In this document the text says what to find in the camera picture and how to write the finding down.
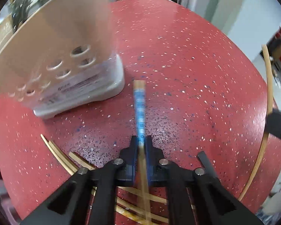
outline red and black object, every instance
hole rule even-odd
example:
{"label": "red and black object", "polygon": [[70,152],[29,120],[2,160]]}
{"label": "red and black object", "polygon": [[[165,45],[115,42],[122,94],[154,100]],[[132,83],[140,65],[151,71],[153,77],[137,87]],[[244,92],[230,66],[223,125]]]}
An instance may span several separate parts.
{"label": "red and black object", "polygon": [[[146,137],[145,148],[149,183],[166,187],[170,225],[195,225],[195,217],[204,225],[263,224],[221,185],[204,152],[198,154],[204,166],[188,170],[164,159],[162,150],[153,147],[151,136]],[[84,225],[86,221],[90,225],[114,225],[117,186],[133,185],[136,157],[137,137],[132,136],[130,146],[119,158],[93,171],[79,169],[21,225]],[[93,186],[97,191],[90,210]]]}

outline round hole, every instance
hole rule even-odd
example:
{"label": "round hole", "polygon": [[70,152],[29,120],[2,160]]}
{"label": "round hole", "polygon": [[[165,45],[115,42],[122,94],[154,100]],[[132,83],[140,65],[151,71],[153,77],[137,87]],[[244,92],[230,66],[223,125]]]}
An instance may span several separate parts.
{"label": "round hole", "polygon": [[82,54],[86,53],[87,51],[89,51],[90,46],[89,45],[84,45],[84,46],[79,46],[77,48],[75,48],[72,52],[71,52],[71,56],[75,57],[75,56],[81,56]]}
{"label": "round hole", "polygon": [[69,70],[69,69],[66,69],[66,70],[64,70],[64,71],[61,71],[61,72],[59,72],[59,73],[56,75],[56,78],[57,78],[57,79],[63,79],[63,78],[65,78],[65,77],[67,77],[67,76],[70,74],[70,72],[71,72],[71,70]]}
{"label": "round hole", "polygon": [[22,91],[25,89],[25,87],[26,87],[26,85],[17,86],[17,90]]}
{"label": "round hole", "polygon": [[42,74],[40,74],[39,76],[37,76],[36,78],[32,79],[32,82],[38,81],[41,78]]}
{"label": "round hole", "polygon": [[51,81],[45,82],[45,83],[41,86],[41,88],[44,90],[45,88],[47,88],[47,87],[50,85],[50,83],[51,83]]}
{"label": "round hole", "polygon": [[82,60],[82,62],[78,65],[79,68],[84,68],[87,67],[91,64],[93,64],[96,61],[96,58],[92,58],[92,59],[84,59]]}
{"label": "round hole", "polygon": [[27,90],[26,95],[27,96],[33,96],[35,94],[35,90]]}
{"label": "round hole", "polygon": [[51,63],[50,65],[47,66],[47,70],[54,70],[57,69],[61,64],[62,64],[62,60],[56,60],[55,62]]}

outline red speckled tabletop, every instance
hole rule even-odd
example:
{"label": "red speckled tabletop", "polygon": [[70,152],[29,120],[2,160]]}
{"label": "red speckled tabletop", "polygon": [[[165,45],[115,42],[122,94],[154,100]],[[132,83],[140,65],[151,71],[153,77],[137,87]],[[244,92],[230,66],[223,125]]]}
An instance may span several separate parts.
{"label": "red speckled tabletop", "polygon": [[[135,135],[132,81],[146,85],[146,134],[184,168],[204,150],[222,185],[238,197],[254,165],[266,112],[266,84],[253,64],[221,31],[168,0],[111,3],[125,87],[117,96],[43,121],[0,96],[0,169],[21,218],[70,175],[40,134],[65,152],[102,167]],[[281,169],[281,141],[270,136],[261,167],[243,203],[255,212]],[[152,190],[164,196],[164,192]],[[135,202],[124,191],[123,199]],[[153,212],[167,216],[152,202]],[[134,224],[117,214],[117,224]]]}

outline metal screw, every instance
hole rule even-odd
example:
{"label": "metal screw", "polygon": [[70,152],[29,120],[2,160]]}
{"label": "metal screw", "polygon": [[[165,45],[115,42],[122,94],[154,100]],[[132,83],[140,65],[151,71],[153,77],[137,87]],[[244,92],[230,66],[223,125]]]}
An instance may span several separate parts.
{"label": "metal screw", "polygon": [[116,164],[116,165],[121,165],[123,162],[124,161],[121,158],[117,158],[116,160],[114,160],[114,164]]}
{"label": "metal screw", "polygon": [[169,160],[168,159],[160,159],[159,163],[160,163],[160,165],[168,165],[169,164]]}
{"label": "metal screw", "polygon": [[86,174],[87,171],[88,171],[88,169],[87,169],[86,167],[82,167],[82,168],[80,168],[80,169],[78,170],[78,173],[79,173],[79,174]]}
{"label": "metal screw", "polygon": [[196,170],[195,170],[195,173],[197,174],[197,175],[203,175],[203,174],[205,174],[205,170],[203,169],[203,168],[197,168]]}

